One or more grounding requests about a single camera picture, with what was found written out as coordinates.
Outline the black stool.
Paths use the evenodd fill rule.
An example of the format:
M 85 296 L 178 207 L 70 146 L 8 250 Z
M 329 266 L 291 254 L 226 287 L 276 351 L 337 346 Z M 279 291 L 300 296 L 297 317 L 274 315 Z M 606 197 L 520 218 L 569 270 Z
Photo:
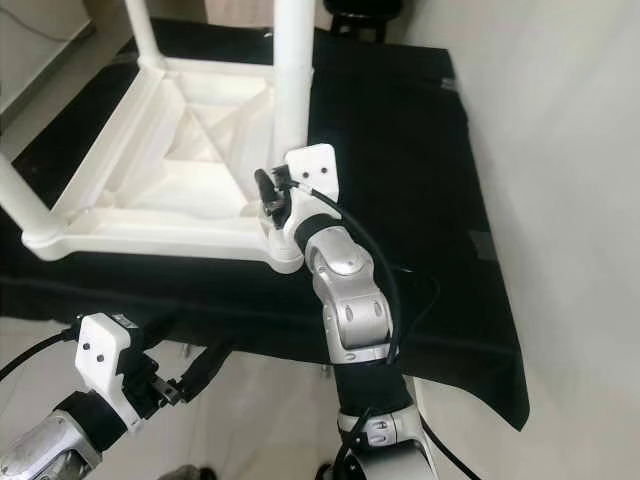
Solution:
M 371 29 L 375 44 L 384 44 L 388 24 L 403 12 L 404 0 L 323 0 L 323 5 L 332 15 L 332 35 L 360 38 L 361 31 Z

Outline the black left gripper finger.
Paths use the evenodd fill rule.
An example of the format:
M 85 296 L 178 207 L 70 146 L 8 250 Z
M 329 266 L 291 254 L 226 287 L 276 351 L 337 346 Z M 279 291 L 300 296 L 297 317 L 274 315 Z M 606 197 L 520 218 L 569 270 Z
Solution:
M 183 401 L 193 401 L 200 396 L 211 380 L 219 374 L 221 366 L 234 349 L 236 342 L 232 338 L 223 338 L 210 344 L 200 355 L 193 358 L 187 370 L 180 376 L 180 398 Z

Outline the black tablecloth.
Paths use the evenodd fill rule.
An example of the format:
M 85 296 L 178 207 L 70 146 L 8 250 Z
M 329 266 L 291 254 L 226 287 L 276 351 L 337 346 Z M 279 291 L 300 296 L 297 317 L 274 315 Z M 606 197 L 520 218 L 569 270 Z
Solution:
M 530 416 L 524 358 L 499 260 L 476 259 L 467 230 L 492 228 L 444 49 L 317 35 L 310 138 L 337 152 L 340 205 L 398 268 L 410 334 L 403 372 L 466 390 L 513 429 Z M 325 364 L 320 303 L 305 273 L 262 262 L 73 253 L 37 259 L 0 221 L 0 314 L 169 317 L 172 339 L 232 338 L 253 355 Z

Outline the white plastic children table top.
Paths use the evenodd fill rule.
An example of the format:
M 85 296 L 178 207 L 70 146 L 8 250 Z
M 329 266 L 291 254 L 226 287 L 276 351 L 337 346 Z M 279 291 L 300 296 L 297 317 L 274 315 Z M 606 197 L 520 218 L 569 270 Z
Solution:
M 133 253 L 300 270 L 300 248 L 262 214 L 253 179 L 276 168 L 273 100 L 273 65 L 140 65 L 54 205 L 45 204 L 67 223 L 64 257 Z

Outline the pale patterned mat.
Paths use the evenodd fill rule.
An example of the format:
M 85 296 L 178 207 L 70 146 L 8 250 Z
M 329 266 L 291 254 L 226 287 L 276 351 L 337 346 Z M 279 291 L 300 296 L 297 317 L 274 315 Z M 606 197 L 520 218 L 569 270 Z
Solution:
M 207 23 L 237 28 L 270 28 L 274 0 L 205 0 Z

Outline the grey robot left foot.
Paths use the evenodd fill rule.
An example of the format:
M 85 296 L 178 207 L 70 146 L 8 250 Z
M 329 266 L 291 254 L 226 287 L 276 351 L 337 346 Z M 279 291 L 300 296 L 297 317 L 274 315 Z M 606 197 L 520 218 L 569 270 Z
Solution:
M 202 480 L 202 475 L 204 475 L 204 468 L 188 463 L 188 465 L 182 465 L 173 468 L 172 471 L 165 472 L 156 480 Z

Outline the white plastic table leg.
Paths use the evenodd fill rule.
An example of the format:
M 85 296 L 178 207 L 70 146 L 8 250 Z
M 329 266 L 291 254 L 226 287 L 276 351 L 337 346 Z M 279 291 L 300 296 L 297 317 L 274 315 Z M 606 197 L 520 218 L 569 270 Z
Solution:
M 274 116 L 270 165 L 307 145 L 316 0 L 274 0 Z
M 67 223 L 44 204 L 3 154 L 0 154 L 0 205 L 18 225 L 24 246 L 37 257 L 52 261 L 68 255 L 60 246 Z
M 146 0 L 123 0 L 131 31 L 134 37 L 134 44 L 138 50 L 137 63 L 142 68 L 163 70 L 165 68 L 165 58 L 161 55 L 157 46 L 152 26 L 150 14 Z

